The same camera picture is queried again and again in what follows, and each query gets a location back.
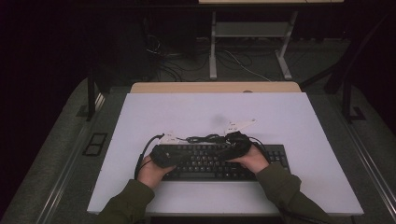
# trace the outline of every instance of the wire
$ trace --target wire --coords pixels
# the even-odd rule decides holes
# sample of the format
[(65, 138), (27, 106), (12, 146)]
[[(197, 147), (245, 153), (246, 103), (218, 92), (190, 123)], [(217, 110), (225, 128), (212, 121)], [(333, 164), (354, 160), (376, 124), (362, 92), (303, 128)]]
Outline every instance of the wire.
[(224, 60), (226, 60), (228, 63), (233, 63), (233, 64), (236, 64), (236, 65), (238, 65), (238, 66), (240, 66), (241, 64), (242, 64), (243, 66), (251, 66), (251, 65), (253, 64), (253, 61), (251, 60), (250, 56), (248, 56), (248, 55), (246, 55), (246, 54), (238, 54), (238, 55), (244, 56), (244, 57), (246, 57), (246, 58), (248, 59), (248, 63), (242, 63), (240, 59), (236, 59), (236, 58), (234, 57), (235, 53), (231, 53), (231, 52), (228, 51), (228, 50), (222, 50), (222, 51), (225, 52), (225, 53), (227, 53), (227, 55), (230, 56), (230, 57), (232, 58), (232, 60), (229, 60), (229, 59), (224, 58)]
[(177, 78), (178, 78), (180, 81), (183, 81), (183, 78), (181, 77), (181, 75), (180, 75), (177, 71), (175, 71), (173, 68), (168, 67), (168, 66), (166, 66), (166, 65), (164, 65), (164, 64), (161, 64), (161, 65), (160, 65), (160, 69), (162, 69), (164, 72), (166, 72), (166, 73), (168, 73), (169, 75), (171, 75), (172, 77), (174, 77), (174, 78), (175, 78), (175, 81), (177, 81)]
[(186, 139), (178, 138), (178, 140), (186, 141), (188, 143), (225, 143), (225, 137), (216, 133), (212, 133), (206, 137), (193, 136)]
[(148, 140), (148, 143), (146, 144), (145, 148), (143, 149), (142, 153), (139, 155), (139, 159), (137, 160), (136, 167), (134, 168), (134, 179), (137, 179), (137, 176), (139, 175), (140, 169), (143, 167), (143, 165), (146, 165), (147, 162), (143, 165), (140, 165), (145, 157), (146, 151), (148, 150), (149, 145), (151, 144), (152, 141), (156, 138), (162, 138), (164, 134), (159, 134), (155, 135), (152, 137), (150, 140)]
[(145, 163), (143, 163), (143, 165), (140, 166), (140, 169), (142, 169), (143, 166), (145, 166), (147, 163), (151, 162), (152, 160), (146, 161)]
[(205, 81), (205, 82), (211, 81), (210, 79), (205, 79), (205, 78), (202, 78), (202, 77), (198, 77), (198, 78), (193, 79), (193, 80), (183, 78), (183, 81), (187, 81), (187, 82), (196, 82), (196, 81), (200, 81), (200, 80), (201, 80), (201, 81)]
[[(315, 43), (314, 43), (314, 44), (311, 44), (311, 45), (309, 46), (309, 48), (306, 49), (306, 51), (305, 51), (302, 55), (300, 55), (300, 57), (297, 58), (297, 60), (296, 60), (292, 65), (288, 65), (288, 69), (285, 71), (285, 73), (283, 74), (283, 76), (285, 76), (285, 75), (289, 72), (290, 68), (293, 67), (294, 65), (296, 65), (297, 62), (299, 62), (299, 61), (305, 56), (305, 54), (308, 53), (308, 51), (311, 50), (315, 45), (316, 45)], [(296, 52), (293, 52), (293, 54), (291, 54), (291, 56), (288, 58), (288, 61), (290, 61), (290, 59), (291, 59), (292, 57), (294, 57), (295, 54), (296, 54)]]
[(169, 62), (169, 61), (166, 61), (165, 63), (170, 63), (170, 64), (172, 64), (173, 66), (176, 66), (178, 69), (180, 69), (180, 70), (182, 70), (182, 71), (192, 72), (192, 71), (199, 71), (199, 70), (203, 69), (203, 68), (205, 67), (207, 61), (208, 61), (208, 58), (205, 57), (205, 61), (204, 61), (204, 63), (203, 63), (202, 65), (200, 65), (200, 66), (198, 66), (198, 67), (196, 67), (196, 68), (191, 68), (191, 69), (183, 68), (183, 67), (181, 67), (180, 65), (178, 65), (178, 64), (176, 64), (176, 63), (171, 63), (171, 62)]
[(232, 68), (232, 67), (228, 66), (227, 64), (225, 64), (223, 60), (226, 60), (226, 59), (218, 53), (216, 53), (216, 60), (219, 61), (224, 67), (226, 67), (230, 70), (234, 70), (234, 71), (243, 70), (243, 68), (241, 68), (241, 66), (235, 62), (232, 62), (232, 63), (238, 65), (237, 68)]
[(160, 78), (161, 78), (161, 71), (164, 71), (165, 74), (169, 75), (170, 77), (172, 77), (174, 79), (175, 82), (177, 82), (177, 77), (175, 76), (175, 74), (169, 72), (166, 69), (160, 68)]
[(230, 51), (228, 51), (228, 50), (224, 50), (226, 53), (228, 53), (230, 56), (232, 56), (238, 63), (239, 63), (239, 65), (243, 68), (243, 69), (245, 69), (246, 71), (248, 71), (249, 73), (251, 73), (251, 74), (253, 74), (253, 75), (255, 75), (255, 76), (258, 76), (258, 77), (262, 77), (262, 78), (264, 78), (265, 80), (267, 80), (267, 81), (272, 81), (271, 79), (269, 79), (269, 78), (267, 78), (267, 77), (264, 77), (264, 76), (262, 76), (262, 75), (260, 75), (260, 74), (257, 74), (257, 73), (255, 73), (255, 72), (252, 72), (252, 71), (250, 71), (250, 70), (248, 70), (244, 65), (242, 65), (240, 62), (239, 62), (239, 60), (237, 60), (236, 58), (235, 58), (235, 56), (233, 56), (232, 54), (231, 54), (231, 52)]
[(255, 138), (255, 137), (249, 137), (249, 136), (248, 136), (248, 138), (254, 139), (254, 140), (258, 141), (262, 146), (264, 146), (264, 144), (259, 139)]
[[(154, 43), (151, 44), (151, 39), (155, 40), (155, 45)], [(155, 54), (155, 55), (159, 55), (161, 57), (163, 57), (163, 55), (161, 54), (161, 41), (158, 39), (157, 36), (155, 35), (148, 35), (148, 47), (146, 48), (146, 51)]]

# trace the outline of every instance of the white cable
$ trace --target white cable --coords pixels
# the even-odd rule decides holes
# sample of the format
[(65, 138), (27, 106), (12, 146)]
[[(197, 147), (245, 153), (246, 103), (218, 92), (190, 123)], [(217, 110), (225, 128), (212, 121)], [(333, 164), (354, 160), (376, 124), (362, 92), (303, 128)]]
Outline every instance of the white cable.
[(262, 77), (262, 78), (264, 78), (265, 80), (270, 81), (270, 82), (272, 81), (271, 79), (269, 79), (269, 78), (267, 78), (267, 77), (264, 77), (264, 76), (262, 76), (262, 75), (260, 75), (260, 74), (257, 74), (257, 73), (255, 73), (255, 72), (252, 72), (252, 71), (248, 70), (244, 65), (241, 64), (241, 62), (239, 62), (239, 60), (237, 60), (237, 59), (231, 54), (230, 51), (228, 51), (228, 50), (224, 50), (224, 51), (225, 51), (226, 53), (230, 54), (230, 56), (233, 57), (233, 58), (238, 62), (239, 66), (241, 66), (241, 68), (245, 69), (246, 71), (248, 71), (249, 73), (251, 73), (251, 74), (253, 74), (253, 75), (255, 75), (255, 76)]

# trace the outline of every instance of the cable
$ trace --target cable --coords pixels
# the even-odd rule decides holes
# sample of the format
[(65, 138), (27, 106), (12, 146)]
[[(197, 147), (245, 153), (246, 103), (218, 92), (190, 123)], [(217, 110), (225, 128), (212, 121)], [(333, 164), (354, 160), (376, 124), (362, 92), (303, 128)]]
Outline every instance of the cable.
[(141, 169), (144, 165), (146, 165), (147, 163), (149, 163), (149, 162), (146, 162), (146, 163), (144, 163), (143, 165), (141, 165), (141, 163), (142, 163), (142, 161), (143, 161), (143, 159), (144, 159), (144, 157), (145, 157), (146, 151), (147, 151), (149, 145), (151, 144), (151, 142), (154, 141), (154, 139), (156, 139), (156, 138), (161, 139), (163, 136), (164, 136), (164, 134), (155, 135), (155, 136), (152, 137), (150, 140), (148, 140), (148, 143), (146, 144), (145, 148), (143, 149), (142, 153), (140, 154), (139, 159), (137, 160), (136, 167), (134, 168), (134, 179), (137, 179), (137, 176), (139, 175), (140, 169)]
[(239, 63), (239, 65), (243, 68), (243, 69), (245, 69), (246, 71), (248, 71), (249, 73), (251, 73), (251, 74), (253, 74), (253, 75), (255, 75), (255, 76), (258, 76), (258, 77), (262, 77), (262, 78), (264, 78), (265, 80), (267, 80), (267, 81), (272, 81), (271, 79), (269, 79), (269, 78), (267, 78), (267, 77), (264, 77), (264, 76), (262, 76), (262, 75), (260, 75), (260, 74), (257, 74), (257, 73), (255, 73), (255, 72), (252, 72), (252, 71), (250, 71), (250, 70), (248, 70), (244, 65), (242, 65), (236, 58), (235, 58), (235, 56), (233, 56), (232, 54), (231, 54), (231, 52), (230, 51), (228, 51), (228, 50), (224, 50), (226, 53), (228, 53), (230, 56), (232, 56), (238, 63)]
[(177, 78), (176, 78), (175, 74), (172, 74), (171, 72), (169, 72), (169, 71), (167, 71), (165, 69), (162, 69), (162, 68), (160, 68), (160, 78), (161, 78), (161, 71), (164, 71), (165, 74), (169, 75), (170, 77), (172, 77), (174, 79), (175, 82), (177, 82)]
[(181, 75), (177, 71), (175, 71), (173, 68), (168, 67), (164, 64), (160, 64), (160, 69), (162, 69), (163, 71), (165, 71), (168, 74), (170, 74), (171, 76), (173, 76), (175, 78), (175, 81), (177, 81), (177, 77), (180, 81), (183, 81)]
[[(285, 73), (283, 74), (283, 76), (285, 76), (285, 75), (289, 72), (290, 68), (293, 67), (295, 64), (297, 64), (297, 62), (299, 62), (299, 61), (305, 56), (305, 54), (308, 53), (308, 51), (311, 50), (315, 45), (316, 45), (315, 43), (314, 43), (314, 44), (311, 44), (311, 45), (309, 46), (309, 48), (308, 48), (302, 55), (300, 55), (300, 57), (299, 57), (292, 65), (288, 65), (288, 69), (285, 71)], [(291, 54), (291, 56), (288, 58), (288, 61), (290, 61), (290, 59), (291, 59), (295, 54), (296, 54), (296, 52), (293, 52), (293, 54)]]
[(181, 139), (178, 138), (178, 140), (182, 140), (182, 141), (186, 141), (188, 143), (225, 143), (225, 137), (224, 136), (220, 136), (216, 133), (212, 133), (206, 137), (197, 137), (197, 136), (193, 136), (193, 137), (188, 137), (186, 139)]
[(203, 68), (205, 67), (207, 61), (208, 61), (208, 59), (207, 59), (207, 57), (205, 57), (205, 61), (204, 61), (204, 63), (203, 63), (202, 65), (200, 65), (200, 66), (198, 66), (198, 67), (196, 67), (196, 68), (191, 68), (191, 69), (183, 68), (183, 67), (181, 67), (180, 65), (178, 65), (178, 64), (176, 64), (176, 63), (171, 63), (171, 62), (169, 62), (169, 61), (167, 61), (167, 62), (165, 62), (165, 63), (170, 63), (170, 64), (176, 66), (178, 69), (180, 69), (180, 70), (182, 70), (182, 71), (192, 72), (192, 71), (199, 71), (199, 70), (203, 69)]
[(234, 71), (240, 71), (243, 70), (243, 68), (241, 68), (240, 65), (238, 65), (237, 63), (232, 62), (233, 64), (237, 64), (238, 67), (237, 68), (231, 68), (230, 66), (228, 66), (227, 64), (224, 63), (223, 60), (226, 60), (223, 56), (221, 56), (220, 54), (216, 53), (216, 60), (219, 61), (224, 67), (230, 69), (230, 70), (234, 70)]
[(249, 137), (249, 136), (248, 136), (248, 138), (258, 141), (264, 147), (264, 144), (259, 139), (255, 138), (255, 137)]
[(248, 63), (242, 63), (240, 60), (236, 59), (236, 57), (234, 56), (235, 53), (231, 53), (231, 52), (228, 51), (228, 50), (223, 50), (223, 51), (226, 52), (227, 55), (230, 56), (230, 57), (233, 59), (233, 60), (225, 59), (225, 60), (226, 60), (227, 62), (229, 62), (229, 63), (233, 63), (233, 64), (236, 64), (236, 65), (238, 65), (238, 66), (240, 66), (240, 65), (243, 65), (243, 66), (251, 66), (251, 65), (253, 65), (253, 61), (252, 61), (251, 58), (250, 58), (248, 55), (246, 55), (246, 54), (238, 54), (238, 55), (242, 55), (242, 56), (244, 56), (244, 57), (246, 57), (246, 58), (248, 59)]

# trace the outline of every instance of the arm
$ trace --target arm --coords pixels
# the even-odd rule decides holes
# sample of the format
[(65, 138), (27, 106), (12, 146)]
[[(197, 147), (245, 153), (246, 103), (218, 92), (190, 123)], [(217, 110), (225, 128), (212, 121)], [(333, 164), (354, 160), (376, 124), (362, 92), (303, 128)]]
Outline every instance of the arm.
[(161, 168), (151, 161), (150, 156), (143, 159), (143, 166), (137, 180), (129, 180), (124, 190), (108, 201), (95, 220), (96, 224), (136, 223), (144, 218), (146, 206), (154, 198), (154, 189), (163, 176), (175, 167)]
[[(300, 192), (300, 178), (286, 172), (278, 162), (270, 165), (253, 145), (245, 156), (232, 161), (240, 162), (256, 175), (268, 200), (279, 209), (285, 223), (333, 223), (316, 203)], [(310, 222), (309, 219), (321, 222)]]

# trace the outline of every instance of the person's right hand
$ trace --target person's right hand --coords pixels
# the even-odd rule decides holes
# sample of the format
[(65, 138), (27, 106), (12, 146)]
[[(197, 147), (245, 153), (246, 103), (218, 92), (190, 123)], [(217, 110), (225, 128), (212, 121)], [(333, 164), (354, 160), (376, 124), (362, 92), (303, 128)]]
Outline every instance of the person's right hand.
[(257, 174), (259, 171), (269, 166), (268, 161), (264, 158), (260, 150), (253, 144), (247, 154), (230, 161), (241, 163), (242, 166), (248, 168), (253, 174)]
[(142, 161), (142, 166), (137, 180), (151, 189), (155, 189), (163, 179), (163, 176), (175, 169), (176, 166), (161, 168), (151, 160), (150, 155)]

